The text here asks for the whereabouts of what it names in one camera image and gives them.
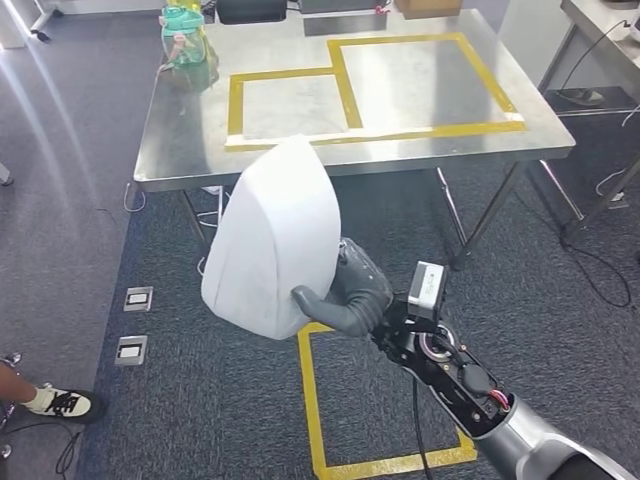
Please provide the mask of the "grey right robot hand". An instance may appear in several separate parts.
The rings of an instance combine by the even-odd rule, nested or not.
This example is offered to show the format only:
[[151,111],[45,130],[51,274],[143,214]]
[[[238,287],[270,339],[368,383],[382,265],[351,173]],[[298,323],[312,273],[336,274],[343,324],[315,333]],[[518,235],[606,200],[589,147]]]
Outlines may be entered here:
[[334,278],[322,299],[311,288],[291,290],[307,317],[352,337],[366,336],[380,324],[392,301],[386,277],[355,241],[343,237],[339,245]]

